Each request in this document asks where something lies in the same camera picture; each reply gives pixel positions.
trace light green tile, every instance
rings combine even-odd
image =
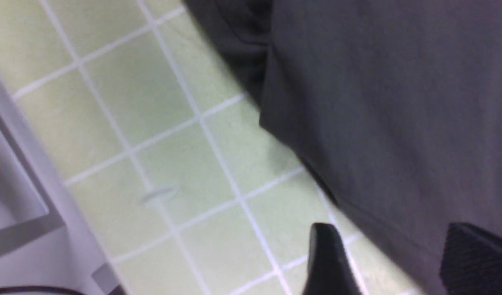
[[[354,241],[348,248],[371,295],[399,295],[415,288],[412,280],[367,238]]]
[[[308,254],[313,223],[329,222],[307,174],[283,182],[247,203],[281,265]]]
[[[80,56],[146,24],[136,1],[48,0]]]
[[[229,69],[206,43],[188,14],[166,22],[161,29],[202,110],[242,93]]]
[[[308,278],[308,265],[303,263],[284,272],[285,280],[293,294],[302,294]]]
[[[172,240],[115,267],[136,295],[202,294],[182,252]]]
[[[167,233],[156,210],[141,202],[144,186],[128,159],[69,189],[112,256],[136,250]]]
[[[340,232],[340,236],[343,240],[346,240],[348,239],[348,237],[351,237],[352,235],[360,232],[358,227],[355,226],[355,224],[351,220],[349,220],[349,218],[345,216],[345,214],[342,213],[339,209],[337,209],[335,206],[332,206],[331,210],[333,217],[337,222],[337,226],[339,227],[338,230]]]
[[[139,159],[155,185],[180,186],[180,192],[165,202],[177,224],[235,198],[199,125],[140,152]]]
[[[9,91],[71,62],[39,1],[0,0],[0,74]]]
[[[258,116],[251,102],[244,100],[208,118],[208,126],[243,193],[300,167],[292,151],[260,128]]]
[[[151,32],[86,66],[122,132],[133,145],[193,117]]]
[[[180,0],[145,0],[151,15],[158,19],[182,5]]]
[[[242,295],[285,295],[285,292],[278,279],[273,277],[245,291]]]
[[[122,152],[78,71],[45,84],[18,104],[64,179]]]
[[[213,295],[226,295],[272,270],[240,207],[186,229],[182,237]]]

